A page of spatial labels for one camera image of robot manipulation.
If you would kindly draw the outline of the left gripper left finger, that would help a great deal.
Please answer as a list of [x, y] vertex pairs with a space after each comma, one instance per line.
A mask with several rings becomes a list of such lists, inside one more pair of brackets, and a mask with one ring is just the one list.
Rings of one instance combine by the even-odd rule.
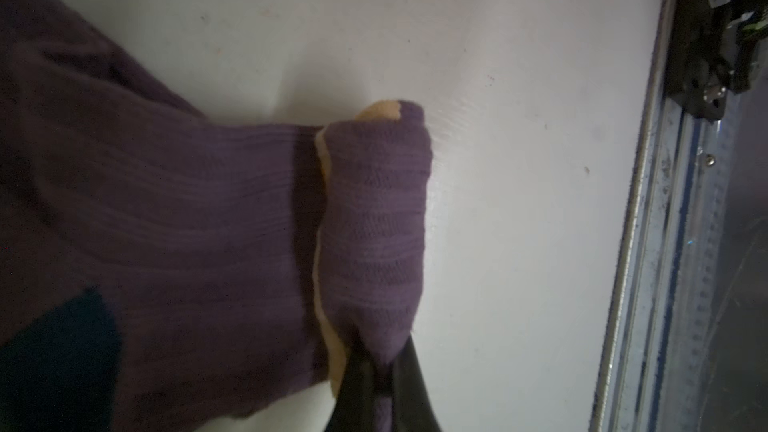
[[325, 432], [373, 432], [376, 365], [364, 345], [351, 348], [336, 405]]

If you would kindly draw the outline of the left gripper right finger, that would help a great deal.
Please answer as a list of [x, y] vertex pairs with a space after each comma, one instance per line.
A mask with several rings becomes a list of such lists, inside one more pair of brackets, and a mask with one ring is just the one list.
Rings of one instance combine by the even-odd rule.
[[392, 363], [391, 396], [394, 432], [441, 431], [411, 337]]

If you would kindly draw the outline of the purple sock with yellow cuff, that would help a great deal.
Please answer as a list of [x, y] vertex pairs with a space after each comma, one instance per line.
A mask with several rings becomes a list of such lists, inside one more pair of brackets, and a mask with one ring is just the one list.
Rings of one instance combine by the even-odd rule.
[[210, 121], [59, 0], [1, 0], [1, 427], [192, 431], [392, 363], [423, 290], [431, 139], [379, 101]]

